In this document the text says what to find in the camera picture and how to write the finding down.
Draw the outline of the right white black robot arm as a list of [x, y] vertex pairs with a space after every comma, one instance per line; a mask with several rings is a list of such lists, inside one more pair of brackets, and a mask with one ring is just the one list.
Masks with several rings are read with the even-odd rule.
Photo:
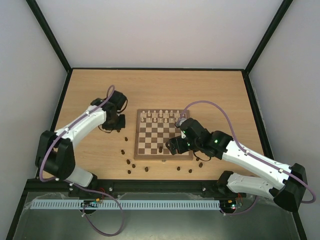
[[239, 165], [254, 174], [244, 176], [225, 170], [216, 182], [224, 196], [244, 193], [268, 198], [289, 212], [297, 212], [306, 191], [306, 171], [300, 164], [292, 166], [274, 161], [241, 145], [222, 131], [209, 132], [193, 118], [183, 119], [178, 125], [181, 134], [170, 138], [165, 146], [172, 155], [201, 152]]

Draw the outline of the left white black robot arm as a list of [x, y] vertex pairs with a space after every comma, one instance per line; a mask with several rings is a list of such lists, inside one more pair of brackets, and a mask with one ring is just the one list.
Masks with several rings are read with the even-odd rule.
[[96, 190], [98, 177], [76, 166], [75, 148], [95, 128], [108, 133], [125, 128], [122, 113], [128, 104], [127, 97], [113, 90], [106, 98], [96, 98], [79, 117], [66, 126], [40, 135], [35, 166], [43, 182], [63, 180], [82, 188]]

